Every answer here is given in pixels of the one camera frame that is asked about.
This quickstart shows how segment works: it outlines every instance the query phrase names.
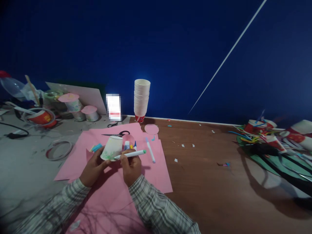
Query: plaid shirt sleeve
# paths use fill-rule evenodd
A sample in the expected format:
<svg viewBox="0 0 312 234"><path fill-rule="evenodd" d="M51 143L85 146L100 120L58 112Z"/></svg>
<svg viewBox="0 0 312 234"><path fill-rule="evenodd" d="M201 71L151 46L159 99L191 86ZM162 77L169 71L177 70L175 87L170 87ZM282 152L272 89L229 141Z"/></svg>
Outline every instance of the plaid shirt sleeve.
<svg viewBox="0 0 312 234"><path fill-rule="evenodd" d="M90 189L78 178L27 217L15 233L60 233Z"/></svg>
<svg viewBox="0 0 312 234"><path fill-rule="evenodd" d="M141 220L153 233L200 233L197 223L143 175L130 186L129 192Z"/></svg>

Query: scissors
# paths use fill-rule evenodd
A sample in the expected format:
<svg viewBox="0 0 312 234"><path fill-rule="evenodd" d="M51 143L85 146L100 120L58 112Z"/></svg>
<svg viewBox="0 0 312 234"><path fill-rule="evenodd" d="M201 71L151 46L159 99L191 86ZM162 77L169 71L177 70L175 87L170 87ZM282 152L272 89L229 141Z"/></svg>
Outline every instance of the scissors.
<svg viewBox="0 0 312 234"><path fill-rule="evenodd" d="M122 131L120 132L119 134L102 134L104 136L118 136L118 137L123 137L124 135L129 135L130 132L129 131Z"/></svg>
<svg viewBox="0 0 312 234"><path fill-rule="evenodd" d="M118 121L117 121L117 123L115 123L115 124L109 124L109 125L107 125L107 127L113 127L113 126L116 126L118 124Z"/></svg>

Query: green marker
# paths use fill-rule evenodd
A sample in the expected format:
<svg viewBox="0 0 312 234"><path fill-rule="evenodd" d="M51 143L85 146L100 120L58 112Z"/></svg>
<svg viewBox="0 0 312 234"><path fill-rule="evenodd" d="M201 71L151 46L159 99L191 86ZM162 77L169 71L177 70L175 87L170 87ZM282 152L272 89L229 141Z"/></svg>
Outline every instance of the green marker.
<svg viewBox="0 0 312 234"><path fill-rule="evenodd" d="M127 153L124 154L127 158L133 157L133 156L139 156L142 154L145 154L146 150L139 150L139 151L135 151L135 152L131 152L131 153ZM114 157L115 160L119 160L121 155L118 155L116 157Z"/></svg>

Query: person's right hand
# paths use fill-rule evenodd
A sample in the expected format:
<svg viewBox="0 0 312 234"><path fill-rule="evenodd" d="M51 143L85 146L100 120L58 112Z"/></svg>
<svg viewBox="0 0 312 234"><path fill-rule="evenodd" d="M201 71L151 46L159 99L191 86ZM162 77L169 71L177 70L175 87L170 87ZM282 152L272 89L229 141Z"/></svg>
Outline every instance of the person's right hand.
<svg viewBox="0 0 312 234"><path fill-rule="evenodd" d="M133 185L133 183L140 177L141 175L141 159L139 156L134 156L127 158L124 154L135 152L134 149L126 150L122 152L120 157L121 166L123 167L123 180L128 187Z"/></svg>

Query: person's left hand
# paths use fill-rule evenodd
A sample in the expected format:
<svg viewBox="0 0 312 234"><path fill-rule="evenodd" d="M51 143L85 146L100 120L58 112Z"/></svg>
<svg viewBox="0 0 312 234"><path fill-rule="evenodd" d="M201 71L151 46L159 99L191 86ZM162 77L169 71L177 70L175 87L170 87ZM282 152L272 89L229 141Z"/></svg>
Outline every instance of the person's left hand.
<svg viewBox="0 0 312 234"><path fill-rule="evenodd" d="M104 150L102 148L98 149L92 158L88 161L87 165L84 168L80 178L81 183L86 187L92 187L92 185L96 182L99 175L103 173L104 169L111 163L110 160L103 161L100 156Z"/></svg>

